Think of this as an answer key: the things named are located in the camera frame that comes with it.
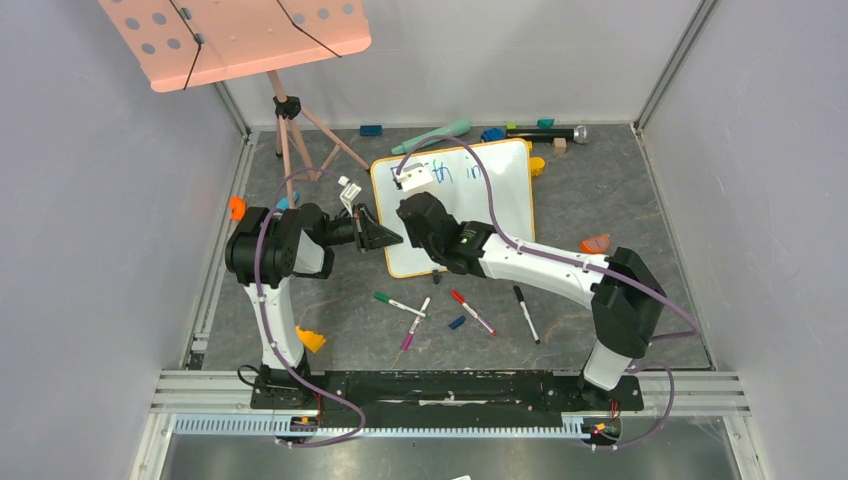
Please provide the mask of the yellow framed whiteboard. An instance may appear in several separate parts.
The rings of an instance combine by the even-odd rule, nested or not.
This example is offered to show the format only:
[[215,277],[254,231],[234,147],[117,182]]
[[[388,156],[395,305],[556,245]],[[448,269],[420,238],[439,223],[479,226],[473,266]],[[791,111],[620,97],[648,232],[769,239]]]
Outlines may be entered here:
[[[463,147],[414,154],[407,164],[420,164],[431,176],[428,190],[459,222],[489,223],[491,216],[484,173],[490,179],[496,219],[508,234],[527,241],[535,239],[530,152],[522,140],[502,140],[472,146],[478,165]],[[403,242],[385,249],[389,274],[398,279],[428,275],[437,268],[424,250],[410,245],[406,229],[396,214],[405,193],[393,179],[400,156],[376,160],[370,177],[381,225],[403,237]]]

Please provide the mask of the blue marker cap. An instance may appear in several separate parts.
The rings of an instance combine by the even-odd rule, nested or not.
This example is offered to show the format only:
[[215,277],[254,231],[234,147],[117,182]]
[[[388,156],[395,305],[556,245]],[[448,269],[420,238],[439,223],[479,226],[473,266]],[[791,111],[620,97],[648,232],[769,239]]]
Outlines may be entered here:
[[456,330],[456,329],[458,329],[460,326],[462,326],[462,325],[465,323],[465,321],[466,321],[466,317],[465,317],[465,316],[460,316],[460,317],[458,317],[456,320],[454,320],[454,321],[452,321],[451,323],[449,323],[449,324],[448,324],[448,327],[449,327],[451,330]]

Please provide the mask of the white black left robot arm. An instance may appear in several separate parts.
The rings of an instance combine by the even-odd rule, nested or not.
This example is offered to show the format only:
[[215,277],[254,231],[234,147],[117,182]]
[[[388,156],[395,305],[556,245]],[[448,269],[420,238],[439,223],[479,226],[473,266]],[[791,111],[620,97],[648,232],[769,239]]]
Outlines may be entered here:
[[[364,203],[334,217],[314,203],[282,212],[246,208],[226,244],[225,264],[249,295],[260,328],[262,363],[255,387],[271,390],[295,408],[313,397],[314,381],[307,375],[293,313],[293,277],[328,278],[335,246],[351,244],[368,252],[402,242]],[[294,370],[287,371],[288,366]]]

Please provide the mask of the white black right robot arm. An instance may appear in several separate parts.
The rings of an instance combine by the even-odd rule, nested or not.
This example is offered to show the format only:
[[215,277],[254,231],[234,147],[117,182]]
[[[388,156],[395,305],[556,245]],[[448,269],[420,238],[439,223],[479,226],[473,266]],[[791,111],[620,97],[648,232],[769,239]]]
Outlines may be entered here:
[[647,351],[665,296],[636,252],[619,247],[610,256],[586,255],[506,240],[492,224],[458,222],[427,192],[402,200],[396,213],[411,245],[450,272],[526,284],[590,310],[596,343],[577,382],[578,396],[591,408],[617,396],[627,367]]

